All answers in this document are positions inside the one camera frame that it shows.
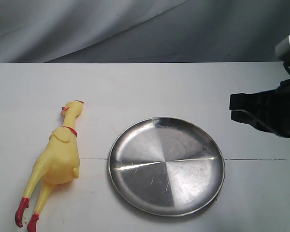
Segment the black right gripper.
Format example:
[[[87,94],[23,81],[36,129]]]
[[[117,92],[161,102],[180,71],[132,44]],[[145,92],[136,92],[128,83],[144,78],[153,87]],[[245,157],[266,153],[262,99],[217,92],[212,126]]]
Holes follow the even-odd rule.
[[[252,94],[231,94],[229,109],[233,121],[290,138],[290,79],[280,82],[276,89]],[[257,110],[265,110],[265,118],[249,113]]]

